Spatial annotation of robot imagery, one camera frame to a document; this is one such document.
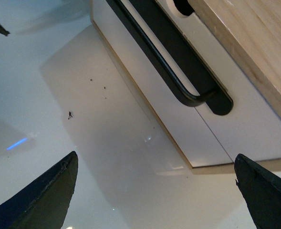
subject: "round hole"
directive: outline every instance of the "round hole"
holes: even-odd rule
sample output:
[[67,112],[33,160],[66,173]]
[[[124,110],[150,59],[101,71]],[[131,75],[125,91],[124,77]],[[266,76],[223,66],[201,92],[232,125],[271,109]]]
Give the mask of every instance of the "round hole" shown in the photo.
[[172,13],[180,18],[188,17],[194,12],[188,0],[167,0],[167,2]]

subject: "glossy floor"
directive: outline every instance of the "glossy floor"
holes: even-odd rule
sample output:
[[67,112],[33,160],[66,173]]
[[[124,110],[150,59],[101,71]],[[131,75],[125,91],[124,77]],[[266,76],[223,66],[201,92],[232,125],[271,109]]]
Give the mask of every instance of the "glossy floor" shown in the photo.
[[75,150],[63,229],[255,228],[234,173],[186,166],[116,69],[86,0],[0,0],[0,23],[11,32],[0,35],[0,204]]

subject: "drawer front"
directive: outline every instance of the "drawer front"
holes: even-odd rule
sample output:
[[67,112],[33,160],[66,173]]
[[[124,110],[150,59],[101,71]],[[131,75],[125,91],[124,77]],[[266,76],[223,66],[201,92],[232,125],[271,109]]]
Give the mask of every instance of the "drawer front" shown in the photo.
[[[122,1],[158,48],[185,87],[196,94],[196,90],[180,68],[165,51],[127,0]],[[128,30],[120,22],[105,0],[93,0],[93,18],[103,35],[124,63],[160,119],[165,124],[192,166],[208,166],[231,163],[232,160],[206,125],[195,108],[180,103],[171,93]]]
[[205,105],[196,108],[231,159],[239,153],[253,160],[281,158],[281,119],[274,110],[194,13],[183,17],[173,0],[158,2],[234,101],[226,116],[213,115]]

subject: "wood edge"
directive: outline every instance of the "wood edge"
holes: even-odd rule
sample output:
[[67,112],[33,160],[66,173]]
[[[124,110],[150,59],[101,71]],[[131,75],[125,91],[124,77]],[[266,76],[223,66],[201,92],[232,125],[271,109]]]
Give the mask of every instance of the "wood edge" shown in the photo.
[[[259,161],[257,163],[271,172],[281,172],[281,159]],[[234,174],[235,169],[234,164],[232,163],[226,165],[193,168],[192,173],[195,175]]]
[[217,14],[204,0],[188,0],[198,17],[205,23],[220,44],[225,48],[237,65],[257,87],[261,95],[270,104],[276,114],[281,118],[281,93],[270,82],[268,77],[248,55],[245,49],[227,29]]
[[115,58],[115,61],[117,61],[117,64],[120,66],[121,70],[124,72],[124,74],[127,76],[127,78],[130,80],[130,82],[132,83],[133,87],[137,90],[137,92],[139,93],[140,97],[144,100],[145,104],[148,106],[149,110],[152,112],[153,116],[156,118],[158,124],[160,124],[160,126],[162,127],[162,129],[164,130],[165,134],[167,135],[167,137],[169,138],[169,140],[172,142],[172,144],[174,145],[175,149],[177,150],[177,152],[180,154],[181,158],[183,159],[183,161],[185,162],[185,164],[187,165],[187,167],[189,169],[193,169],[193,166],[191,165],[191,163],[188,161],[188,159],[186,158],[185,154],[183,153],[183,151],[180,149],[180,147],[178,146],[178,144],[176,143],[176,141],[174,140],[174,138],[172,137],[172,135],[170,134],[170,132],[168,131],[168,129],[166,128],[166,126],[164,125],[164,123],[162,122],[162,120],[160,119],[160,117],[158,116],[158,114],[156,113],[156,111],[154,110],[154,108],[152,107],[152,105],[149,103],[149,101],[147,100],[147,98],[145,97],[145,95],[143,94],[143,92],[141,91],[141,89],[139,88],[139,86],[137,85],[137,83],[135,82],[135,80],[133,79],[133,77],[131,76],[130,72],[127,70],[127,68],[124,66],[124,64],[122,63],[122,61],[120,60],[119,56],[117,55],[117,53],[115,52],[115,50],[112,48],[111,44],[108,42],[108,40],[106,39],[106,37],[103,35],[102,31],[99,29],[98,25],[95,23],[94,20],[92,20],[93,26],[97,29],[99,35],[102,38],[102,41],[105,43],[106,47],[109,49],[110,53],[113,55],[113,57]]

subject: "debris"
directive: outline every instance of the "debris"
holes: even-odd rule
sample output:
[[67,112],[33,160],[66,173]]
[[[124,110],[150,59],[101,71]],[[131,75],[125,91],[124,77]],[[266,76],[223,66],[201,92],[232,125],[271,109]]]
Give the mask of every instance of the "debris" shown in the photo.
[[69,112],[69,116],[68,116],[68,120],[71,119],[71,118],[73,118],[73,114],[72,114],[72,112],[70,111],[70,112]]

